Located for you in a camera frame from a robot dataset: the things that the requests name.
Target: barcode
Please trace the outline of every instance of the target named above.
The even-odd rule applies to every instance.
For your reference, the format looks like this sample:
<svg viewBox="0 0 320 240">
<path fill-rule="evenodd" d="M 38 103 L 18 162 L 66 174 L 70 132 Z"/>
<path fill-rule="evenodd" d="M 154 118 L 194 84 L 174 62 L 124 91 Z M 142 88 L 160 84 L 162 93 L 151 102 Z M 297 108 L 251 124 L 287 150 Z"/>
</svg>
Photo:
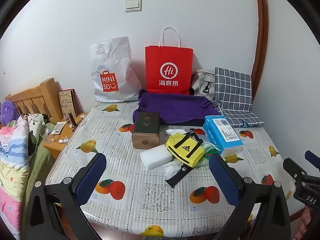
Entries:
<svg viewBox="0 0 320 240">
<path fill-rule="evenodd" d="M 228 124 L 229 124 L 229 123 L 227 122 L 227 120 L 223 120 L 223 119 L 222 119 L 221 122 L 222 122 L 223 125 L 228 125 Z"/>
</svg>

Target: yellow adidas bag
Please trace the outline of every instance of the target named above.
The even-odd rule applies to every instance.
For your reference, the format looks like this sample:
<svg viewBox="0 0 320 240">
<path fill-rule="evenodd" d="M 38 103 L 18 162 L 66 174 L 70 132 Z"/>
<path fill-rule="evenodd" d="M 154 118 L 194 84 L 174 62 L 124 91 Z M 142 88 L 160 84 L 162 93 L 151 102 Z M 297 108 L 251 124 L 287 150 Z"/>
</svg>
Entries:
<svg viewBox="0 0 320 240">
<path fill-rule="evenodd" d="M 178 160 L 184 164 L 194 168 L 197 162 L 204 155 L 205 150 L 201 146 L 202 139 L 199 139 L 195 132 L 188 132 L 186 134 L 175 133 L 169 137 L 166 142 L 166 147 Z"/>
</svg>

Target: fruit-patterned tablecloth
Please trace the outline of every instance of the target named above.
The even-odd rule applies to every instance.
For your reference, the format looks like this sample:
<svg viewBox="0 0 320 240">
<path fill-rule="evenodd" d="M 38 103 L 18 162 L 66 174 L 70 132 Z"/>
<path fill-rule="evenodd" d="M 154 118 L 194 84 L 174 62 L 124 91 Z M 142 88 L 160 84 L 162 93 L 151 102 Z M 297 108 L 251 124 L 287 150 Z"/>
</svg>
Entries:
<svg viewBox="0 0 320 240">
<path fill-rule="evenodd" d="M 132 147 L 132 113 L 136 108 L 137 102 L 97 103 L 59 155 L 46 184 L 73 177 L 97 151 L 106 156 L 107 168 L 88 203 L 81 206 L 90 222 L 146 236 L 196 236 L 219 231 L 234 207 L 227 203 L 209 166 L 193 169 L 174 189 L 164 181 L 162 167 L 147 171 L 140 160 L 142 150 Z M 161 126 L 161 144 L 168 138 L 165 129 L 171 128 L 201 129 Z M 256 183 L 278 180 L 289 198 L 294 184 L 266 131 L 235 130 L 244 147 L 237 156 L 225 159 L 228 165 Z M 258 208 L 252 211 L 252 219 Z"/>
</svg>

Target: blue gripper pad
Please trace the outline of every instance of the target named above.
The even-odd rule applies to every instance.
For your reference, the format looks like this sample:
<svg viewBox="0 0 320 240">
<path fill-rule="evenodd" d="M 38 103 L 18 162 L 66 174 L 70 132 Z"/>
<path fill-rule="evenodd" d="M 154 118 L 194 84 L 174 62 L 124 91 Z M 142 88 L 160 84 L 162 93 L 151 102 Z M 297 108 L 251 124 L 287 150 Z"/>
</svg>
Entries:
<svg viewBox="0 0 320 240">
<path fill-rule="evenodd" d="M 87 166 L 82 167 L 74 176 L 72 187 L 76 194 L 76 203 L 78 206 L 88 202 L 95 186 L 99 182 L 107 166 L 106 157 L 102 153 L 97 153 Z"/>
<path fill-rule="evenodd" d="M 209 168 L 216 179 L 222 193 L 230 205 L 237 207 L 240 203 L 239 187 L 234 182 L 227 171 L 225 161 L 218 154 L 211 155 L 209 159 Z"/>
<path fill-rule="evenodd" d="M 306 151 L 306 153 L 304 154 L 304 158 L 317 169 L 320 169 L 320 158 L 313 152 Z"/>
</svg>

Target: adidas logo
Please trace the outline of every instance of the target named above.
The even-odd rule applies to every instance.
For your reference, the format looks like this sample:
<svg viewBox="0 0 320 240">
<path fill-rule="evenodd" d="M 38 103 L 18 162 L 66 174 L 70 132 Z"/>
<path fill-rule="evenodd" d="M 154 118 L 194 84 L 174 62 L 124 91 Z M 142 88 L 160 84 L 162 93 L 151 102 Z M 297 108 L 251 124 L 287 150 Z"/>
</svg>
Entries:
<svg viewBox="0 0 320 240">
<path fill-rule="evenodd" d="M 190 146 L 182 146 L 183 149 L 185 149 L 187 152 L 190 151 Z"/>
</svg>

